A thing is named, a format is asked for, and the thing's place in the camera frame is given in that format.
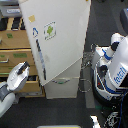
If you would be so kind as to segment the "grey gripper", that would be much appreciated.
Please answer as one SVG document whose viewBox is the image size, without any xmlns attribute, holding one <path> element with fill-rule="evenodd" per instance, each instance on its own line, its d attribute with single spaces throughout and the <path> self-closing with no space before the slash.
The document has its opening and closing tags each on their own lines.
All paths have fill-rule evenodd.
<svg viewBox="0 0 128 128">
<path fill-rule="evenodd" d="M 11 91 L 19 91 L 25 85 L 29 76 L 29 63 L 22 62 L 16 65 L 9 73 L 7 84 Z"/>
</svg>

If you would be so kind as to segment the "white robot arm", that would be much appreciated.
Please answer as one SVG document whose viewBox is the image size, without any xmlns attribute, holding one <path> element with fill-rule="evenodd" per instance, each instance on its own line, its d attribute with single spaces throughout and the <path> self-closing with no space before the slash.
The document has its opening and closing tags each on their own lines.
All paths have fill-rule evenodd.
<svg viewBox="0 0 128 128">
<path fill-rule="evenodd" d="M 15 100 L 15 91 L 19 91 L 25 85 L 29 76 L 30 65 L 22 62 L 16 65 L 6 81 L 0 83 L 0 118 L 12 106 Z"/>
</svg>

